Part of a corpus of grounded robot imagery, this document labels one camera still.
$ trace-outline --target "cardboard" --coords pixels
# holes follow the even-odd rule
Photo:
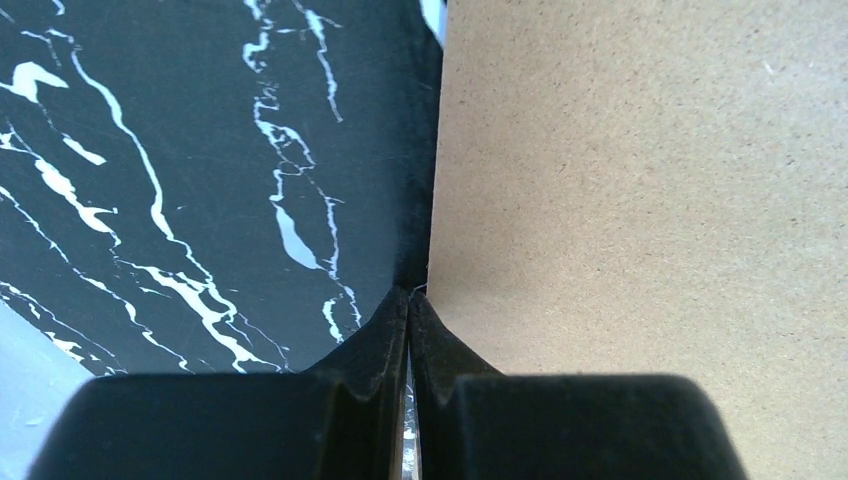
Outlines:
[[[848,9],[450,3],[429,295],[515,372],[671,372],[848,478]]]

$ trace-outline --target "brown fiberboard surface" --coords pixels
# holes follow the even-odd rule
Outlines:
[[[446,324],[507,372],[689,376],[752,478],[848,478],[845,3],[449,8]]]

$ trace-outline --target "marble pattern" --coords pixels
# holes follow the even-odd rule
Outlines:
[[[95,375],[287,372],[423,282],[441,52],[395,3],[0,1],[0,299]]]

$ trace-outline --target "speckled brown surface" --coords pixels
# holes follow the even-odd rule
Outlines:
[[[752,478],[848,478],[848,8],[624,3],[451,2],[433,303],[509,372],[696,379]]]

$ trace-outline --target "black marble surface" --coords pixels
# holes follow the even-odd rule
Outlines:
[[[0,299],[96,375],[300,371],[426,281],[418,0],[0,0]]]

